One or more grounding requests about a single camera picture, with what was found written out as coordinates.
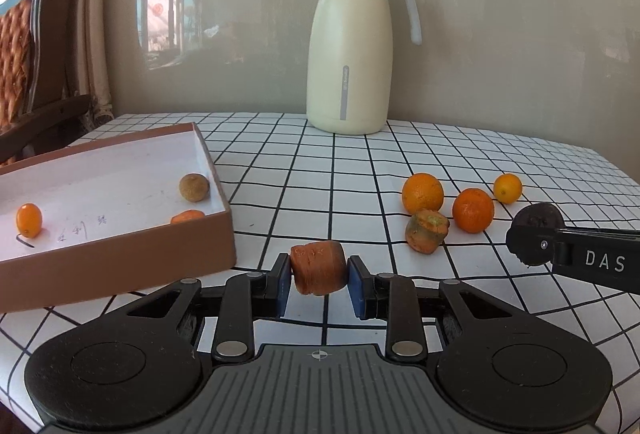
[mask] white thermos pitcher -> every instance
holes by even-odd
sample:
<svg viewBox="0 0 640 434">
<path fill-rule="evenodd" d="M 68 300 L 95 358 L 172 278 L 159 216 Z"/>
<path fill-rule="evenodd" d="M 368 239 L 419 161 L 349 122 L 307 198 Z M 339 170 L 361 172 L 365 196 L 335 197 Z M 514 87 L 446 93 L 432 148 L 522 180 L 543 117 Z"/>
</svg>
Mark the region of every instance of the white thermos pitcher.
<svg viewBox="0 0 640 434">
<path fill-rule="evenodd" d="M 422 43 L 415 0 L 404 0 Z M 319 0 L 311 28 L 306 116 L 321 130 L 370 134 L 389 109 L 393 34 L 388 0 Z"/>
</svg>

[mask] wall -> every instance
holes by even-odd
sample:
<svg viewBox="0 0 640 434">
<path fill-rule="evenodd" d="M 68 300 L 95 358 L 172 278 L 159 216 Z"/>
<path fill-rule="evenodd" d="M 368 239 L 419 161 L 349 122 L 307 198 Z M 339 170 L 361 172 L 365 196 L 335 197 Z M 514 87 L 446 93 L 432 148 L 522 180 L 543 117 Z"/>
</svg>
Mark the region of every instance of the wall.
<svg viewBox="0 0 640 434">
<path fill-rule="evenodd" d="M 390 117 L 591 146 L 640 180 L 640 0 L 417 0 L 421 47 L 389 1 Z M 317 0 L 202 0 L 215 34 L 162 67 L 140 48 L 135 2 L 105 5 L 117 112 L 304 112 Z"/>
</svg>

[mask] round black knob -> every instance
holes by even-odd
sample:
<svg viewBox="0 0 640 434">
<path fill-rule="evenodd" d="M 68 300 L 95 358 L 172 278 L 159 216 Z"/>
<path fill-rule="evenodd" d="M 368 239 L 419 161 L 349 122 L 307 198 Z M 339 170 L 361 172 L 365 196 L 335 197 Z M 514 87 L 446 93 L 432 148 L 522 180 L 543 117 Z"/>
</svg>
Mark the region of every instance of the round black knob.
<svg viewBox="0 0 640 434">
<path fill-rule="evenodd" d="M 139 348 L 122 342 L 103 342 L 82 348 L 71 359 L 71 370 L 88 384 L 114 385 L 135 377 L 145 367 Z"/>
<path fill-rule="evenodd" d="M 544 387 L 566 373 L 561 354 L 544 346 L 515 344 L 498 350 L 492 359 L 494 370 L 507 382 L 523 387 Z"/>
</svg>

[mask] cardboard box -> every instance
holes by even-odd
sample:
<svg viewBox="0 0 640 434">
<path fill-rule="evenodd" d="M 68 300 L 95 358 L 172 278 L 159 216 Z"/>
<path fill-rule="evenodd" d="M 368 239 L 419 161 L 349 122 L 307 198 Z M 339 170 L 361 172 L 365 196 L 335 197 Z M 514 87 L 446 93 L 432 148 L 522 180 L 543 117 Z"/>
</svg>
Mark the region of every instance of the cardboard box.
<svg viewBox="0 0 640 434">
<path fill-rule="evenodd" d="M 189 203 L 183 175 L 210 196 Z M 16 210 L 43 230 L 18 242 Z M 191 208 L 206 217 L 168 224 Z M 199 277 L 236 263 L 231 209 L 193 123 L 68 147 L 0 169 L 0 312 L 62 305 Z"/>
</svg>

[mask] woven cushion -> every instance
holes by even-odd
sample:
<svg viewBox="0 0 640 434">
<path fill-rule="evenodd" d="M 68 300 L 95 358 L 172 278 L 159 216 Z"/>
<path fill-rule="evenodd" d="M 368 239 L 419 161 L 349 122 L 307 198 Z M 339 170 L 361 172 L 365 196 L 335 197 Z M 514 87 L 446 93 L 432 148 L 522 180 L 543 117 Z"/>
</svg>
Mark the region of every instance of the woven cushion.
<svg viewBox="0 0 640 434">
<path fill-rule="evenodd" d="M 20 115 L 29 86 L 31 1 L 0 17 L 0 129 Z"/>
</svg>

